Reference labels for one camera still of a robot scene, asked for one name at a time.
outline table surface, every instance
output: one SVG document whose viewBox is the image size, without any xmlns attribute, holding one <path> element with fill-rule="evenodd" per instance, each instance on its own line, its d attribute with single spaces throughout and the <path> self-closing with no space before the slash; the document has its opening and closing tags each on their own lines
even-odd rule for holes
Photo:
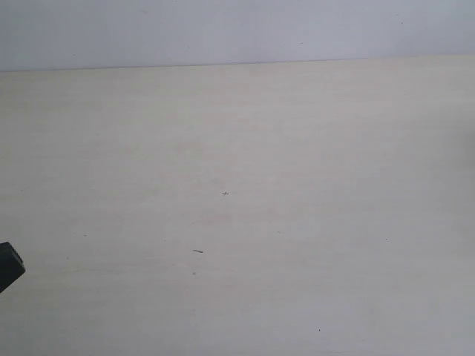
<svg viewBox="0 0 475 356">
<path fill-rule="evenodd" d="M 474 83 L 475 56 L 0 73 L 27 268 L 0 353 L 475 355 Z"/>
</svg>

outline white tabletop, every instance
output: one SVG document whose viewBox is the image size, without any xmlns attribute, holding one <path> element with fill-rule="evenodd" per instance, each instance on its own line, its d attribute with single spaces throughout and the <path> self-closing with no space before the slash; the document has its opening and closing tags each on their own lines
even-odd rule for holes
<svg viewBox="0 0 475 356">
<path fill-rule="evenodd" d="M 475 355 L 475 56 L 0 73 L 0 240 L 2 356 Z"/>
</svg>

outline black object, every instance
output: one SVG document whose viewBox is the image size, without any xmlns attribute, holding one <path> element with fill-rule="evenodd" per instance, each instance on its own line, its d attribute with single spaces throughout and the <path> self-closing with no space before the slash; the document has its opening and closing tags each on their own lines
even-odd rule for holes
<svg viewBox="0 0 475 356">
<path fill-rule="evenodd" d="M 0 293 L 24 274 L 23 260 L 10 243 L 0 243 Z"/>
</svg>

